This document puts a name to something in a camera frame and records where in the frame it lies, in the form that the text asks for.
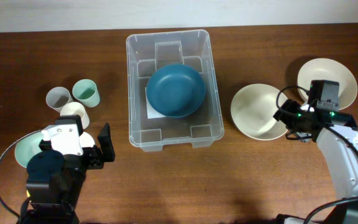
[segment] wooden table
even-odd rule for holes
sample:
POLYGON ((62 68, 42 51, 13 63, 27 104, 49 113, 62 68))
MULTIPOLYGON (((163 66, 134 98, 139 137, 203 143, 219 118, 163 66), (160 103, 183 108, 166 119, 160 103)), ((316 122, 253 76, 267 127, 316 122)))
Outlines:
MULTIPOLYGON (((0 34, 0 154, 54 122, 58 113, 45 104, 52 87, 71 90, 76 81, 90 78, 98 84, 101 103, 87 109, 87 132, 96 137, 109 122, 117 157, 103 170, 88 171, 76 208, 82 222, 253 223, 278 213, 305 217, 333 200, 315 143, 247 138, 232 124, 229 108, 235 92, 248 84, 294 85, 300 67, 312 58, 343 63, 358 83, 358 24, 206 30, 225 127, 224 137, 211 147, 183 144, 146 153, 129 143, 125 40, 167 29, 34 32, 0 34)), ((295 91, 286 94, 300 99, 295 91)), ((358 122, 358 96, 344 111, 358 122)), ((25 200, 26 179, 10 152, 0 168, 0 193, 16 211, 25 200)), ((0 223, 14 222, 0 205, 0 223)))

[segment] wood grain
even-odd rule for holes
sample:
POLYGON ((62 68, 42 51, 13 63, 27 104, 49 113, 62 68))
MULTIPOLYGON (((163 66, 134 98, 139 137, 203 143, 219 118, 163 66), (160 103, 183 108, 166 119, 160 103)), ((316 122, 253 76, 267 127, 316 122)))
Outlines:
MULTIPOLYGON (((0 34, 0 154, 19 137, 53 123, 58 113, 45 103, 49 89, 71 90, 90 78, 101 103, 87 108, 87 132, 96 137, 109 122, 117 158, 88 172, 76 208, 83 223, 253 223, 278 213, 305 217, 333 200, 316 144, 247 138, 231 123, 229 108, 236 91, 248 84, 295 84, 299 68, 312 58, 343 63, 358 83, 358 24, 206 30, 225 127, 211 147, 183 144, 145 153, 129 143, 126 37, 168 29, 33 32, 0 34)), ((294 91, 286 94, 300 99, 294 91)), ((358 122, 358 96, 344 111, 358 122)), ((26 178, 10 152, 0 169, 0 192, 17 211, 26 178)), ((0 223, 14 222, 0 205, 0 223)))

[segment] teal cup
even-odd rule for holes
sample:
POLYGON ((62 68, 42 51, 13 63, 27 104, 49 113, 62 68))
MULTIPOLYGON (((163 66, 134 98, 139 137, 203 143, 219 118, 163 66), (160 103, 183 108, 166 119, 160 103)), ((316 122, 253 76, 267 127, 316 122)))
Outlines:
POLYGON ((78 81, 73 87, 73 96, 87 107, 95 107, 100 102, 98 88, 94 81, 84 79, 78 81))

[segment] white wall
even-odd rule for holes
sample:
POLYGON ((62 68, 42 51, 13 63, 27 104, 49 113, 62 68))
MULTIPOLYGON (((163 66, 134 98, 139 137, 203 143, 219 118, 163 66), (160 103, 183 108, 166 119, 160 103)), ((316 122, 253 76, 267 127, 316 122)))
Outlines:
POLYGON ((358 0, 0 0, 0 32, 358 22, 358 0))

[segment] plastic bin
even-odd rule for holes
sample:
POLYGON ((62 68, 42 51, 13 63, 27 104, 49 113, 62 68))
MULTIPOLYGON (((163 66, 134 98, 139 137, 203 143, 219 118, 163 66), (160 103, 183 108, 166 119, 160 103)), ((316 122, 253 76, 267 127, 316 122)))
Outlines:
POLYGON ((161 151, 167 144, 210 146, 224 128, 209 34, 205 30, 133 34, 127 38, 129 141, 143 151, 161 151), (206 86, 199 110, 185 118, 147 114, 145 88, 159 68, 182 63, 198 71, 206 86))

